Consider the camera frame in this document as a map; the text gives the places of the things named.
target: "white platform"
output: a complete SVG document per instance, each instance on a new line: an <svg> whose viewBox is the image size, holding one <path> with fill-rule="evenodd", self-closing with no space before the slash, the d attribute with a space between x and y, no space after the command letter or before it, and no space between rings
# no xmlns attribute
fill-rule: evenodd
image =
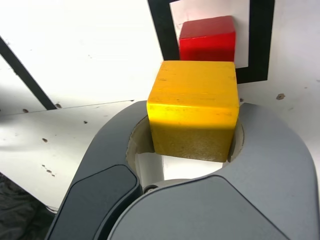
<svg viewBox="0 0 320 240"><path fill-rule="evenodd" d="M63 107L45 111L0 60L0 172L54 208L60 206L94 135L132 104L101 103L145 99L162 60L147 1L112 2L112 7L106 1L94 2L13 0L0 8L0 19L6 22L0 25L1 36L52 101ZM211 1L197 2L198 13L185 7L199 17ZM136 4L139 12L132 11ZM319 12L318 0L275 1L268 81L238 86L245 102L270 108L301 136L318 176ZM180 13L174 17L178 22L190 17ZM277 100L278 94L285 98ZM166 178L187 178L194 169L187 161L176 163L164 163Z"/></svg>

